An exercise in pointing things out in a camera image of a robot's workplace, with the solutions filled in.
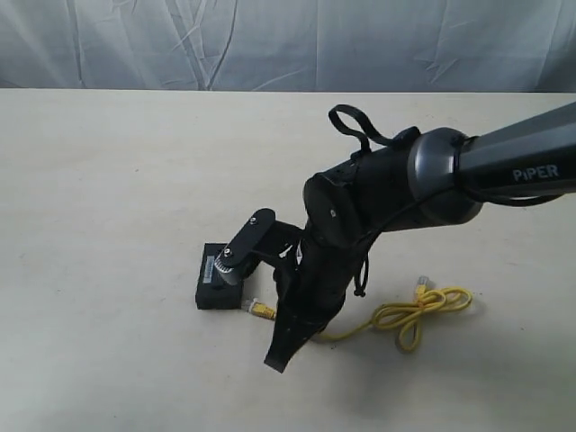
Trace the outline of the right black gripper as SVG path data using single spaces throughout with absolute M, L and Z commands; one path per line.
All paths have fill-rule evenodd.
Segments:
M 274 330 L 265 356 L 265 364 L 278 373 L 338 315 L 365 259 L 364 241 L 340 248 L 303 238 L 298 250 L 296 267 L 279 274 Z

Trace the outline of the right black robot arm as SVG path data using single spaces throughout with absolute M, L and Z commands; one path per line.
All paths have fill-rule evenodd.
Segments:
M 277 372 L 339 313 L 350 284 L 363 294 L 366 258 L 381 234 L 459 225 L 485 203 L 527 207 L 575 190 L 573 104 L 476 137 L 410 127 L 386 138 L 347 104 L 328 117 L 360 148 L 304 185 L 308 219 L 291 253 L 295 278 L 278 288 L 265 356 Z

